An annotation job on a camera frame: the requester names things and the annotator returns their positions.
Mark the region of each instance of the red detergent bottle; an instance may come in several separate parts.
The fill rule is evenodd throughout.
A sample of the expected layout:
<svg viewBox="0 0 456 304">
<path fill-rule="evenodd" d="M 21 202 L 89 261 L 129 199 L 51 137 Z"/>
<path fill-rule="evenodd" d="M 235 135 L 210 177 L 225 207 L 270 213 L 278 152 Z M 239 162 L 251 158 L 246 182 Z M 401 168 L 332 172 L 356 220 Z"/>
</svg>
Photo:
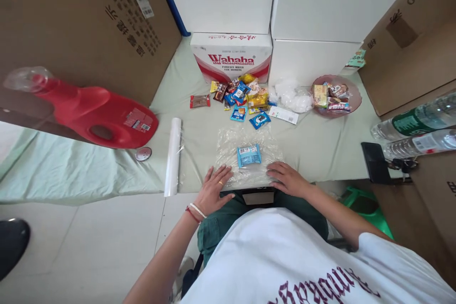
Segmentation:
<svg viewBox="0 0 456 304">
<path fill-rule="evenodd" d="M 41 66 L 12 71 L 4 86 L 49 101 L 54 105 L 57 122 L 101 146 L 139 148 L 152 138 L 158 127 L 157 117 L 143 105 L 101 87 L 79 88 L 67 84 Z M 109 134 L 101 137 L 94 133 L 100 129 Z"/>
</svg>

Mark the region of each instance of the woman's left hand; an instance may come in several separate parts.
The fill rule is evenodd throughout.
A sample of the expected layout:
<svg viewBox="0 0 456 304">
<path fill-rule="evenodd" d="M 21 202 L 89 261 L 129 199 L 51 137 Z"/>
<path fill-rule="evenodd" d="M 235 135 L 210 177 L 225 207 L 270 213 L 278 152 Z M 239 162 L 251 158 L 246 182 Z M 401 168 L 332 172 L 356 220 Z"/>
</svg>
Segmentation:
<svg viewBox="0 0 456 304">
<path fill-rule="evenodd" d="M 222 165 L 217 171 L 213 171 L 214 167 L 211 166 L 204 178 L 201 191 L 194 201 L 195 206 L 197 206 L 198 209 L 206 216 L 209 216 L 214 211 L 219 210 L 232 198 L 234 198 L 234 194 L 229 194 L 220 198 L 220 191 L 223 189 L 227 181 L 233 177 L 231 166 L 226 167 L 226 165 Z"/>
</svg>

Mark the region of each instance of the white t-shirt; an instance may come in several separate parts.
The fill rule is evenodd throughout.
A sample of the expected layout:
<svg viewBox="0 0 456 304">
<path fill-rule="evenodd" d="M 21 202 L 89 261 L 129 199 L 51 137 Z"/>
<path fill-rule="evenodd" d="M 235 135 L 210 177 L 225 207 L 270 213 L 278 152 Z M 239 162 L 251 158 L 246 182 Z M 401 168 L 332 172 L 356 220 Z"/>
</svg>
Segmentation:
<svg viewBox="0 0 456 304">
<path fill-rule="evenodd" d="M 363 233 L 356 253 L 327 244 L 284 208 L 240 217 L 182 303 L 456 303 L 415 252 Z"/>
</svg>

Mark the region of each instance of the blue snack package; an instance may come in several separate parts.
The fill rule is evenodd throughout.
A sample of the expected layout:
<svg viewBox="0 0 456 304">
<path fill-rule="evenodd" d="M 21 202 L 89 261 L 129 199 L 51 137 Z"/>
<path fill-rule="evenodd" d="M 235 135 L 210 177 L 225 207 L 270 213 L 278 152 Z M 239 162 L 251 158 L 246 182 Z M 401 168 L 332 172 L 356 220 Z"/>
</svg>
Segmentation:
<svg viewBox="0 0 456 304">
<path fill-rule="evenodd" d="M 226 102 L 228 102 L 229 105 L 235 105 L 236 104 L 236 101 L 233 98 L 233 94 L 226 94 L 224 99 L 226 100 Z"/>
<path fill-rule="evenodd" d="M 265 112 L 261 112 L 257 116 L 251 118 L 249 121 L 253 125 L 253 127 L 257 130 L 264 124 L 271 122 L 271 118 Z"/>
<path fill-rule="evenodd" d="M 237 164 L 240 168 L 253 163 L 261 164 L 260 147 L 258 144 L 249 147 L 238 147 L 237 155 Z"/>
<path fill-rule="evenodd" d="M 244 122 L 247 115 L 247 107 L 234 107 L 233 114 L 231 114 L 231 120 Z"/>
<path fill-rule="evenodd" d="M 239 102 L 244 102 L 244 97 L 246 97 L 247 93 L 252 90 L 248 86 L 245 85 L 244 82 L 239 81 L 239 85 L 236 89 L 236 91 L 233 93 L 233 98 L 235 100 L 238 100 Z"/>
</svg>

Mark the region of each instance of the wahaha logo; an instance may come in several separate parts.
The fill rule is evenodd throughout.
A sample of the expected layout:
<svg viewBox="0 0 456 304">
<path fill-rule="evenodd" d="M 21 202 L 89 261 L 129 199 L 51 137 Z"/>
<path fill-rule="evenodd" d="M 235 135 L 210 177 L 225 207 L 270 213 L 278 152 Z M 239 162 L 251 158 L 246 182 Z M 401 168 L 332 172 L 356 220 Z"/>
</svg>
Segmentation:
<svg viewBox="0 0 456 304">
<path fill-rule="evenodd" d="M 231 58 L 227 56 L 226 58 L 222 57 L 222 55 L 208 55 L 212 63 L 214 64 L 237 64 L 237 65 L 254 65 L 254 58 Z"/>
</svg>

